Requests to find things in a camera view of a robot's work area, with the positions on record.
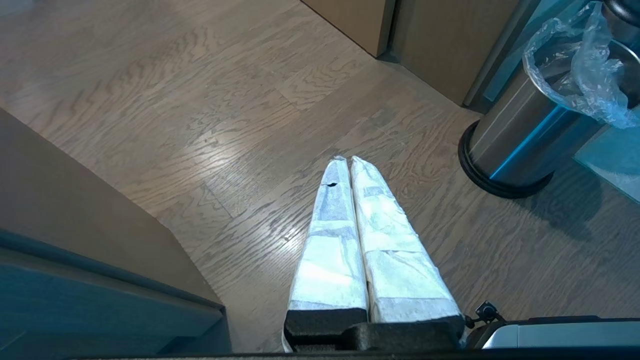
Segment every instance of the white wrapping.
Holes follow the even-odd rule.
[[[416,322],[461,316],[378,169],[353,156],[351,178],[369,282],[372,322]]]
[[[367,309],[367,288],[346,159],[329,162],[316,195],[289,310]]]

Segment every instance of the trash can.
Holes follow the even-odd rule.
[[[640,102],[640,60],[612,40],[609,58],[624,65],[620,90],[628,108]],[[508,199],[528,197],[544,188],[554,170],[604,124],[545,95],[522,66],[494,107],[462,135],[460,164],[480,188]]]

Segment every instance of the black trash can base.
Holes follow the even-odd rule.
[[[458,159],[460,160],[460,165],[471,181],[478,185],[482,190],[505,199],[521,199],[523,197],[529,197],[539,192],[549,184],[549,181],[551,181],[551,178],[554,176],[553,172],[539,181],[536,181],[532,185],[516,187],[497,183],[480,171],[480,169],[474,165],[471,160],[471,156],[469,155],[471,136],[473,136],[478,122],[479,120],[469,125],[467,130],[462,134],[460,142],[458,143]]]

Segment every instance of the wooden floor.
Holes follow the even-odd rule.
[[[297,0],[39,1],[0,49],[0,106],[173,231],[237,351],[279,348],[337,154],[380,168],[463,310],[640,317],[640,206],[574,163],[530,199],[479,190],[456,157],[477,114]]]

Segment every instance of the plastic bag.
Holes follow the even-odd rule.
[[[612,40],[602,3],[592,1],[566,22],[546,21],[525,47],[522,65],[553,101],[621,129],[640,126],[640,107],[628,109],[620,90],[625,65],[609,58]]]

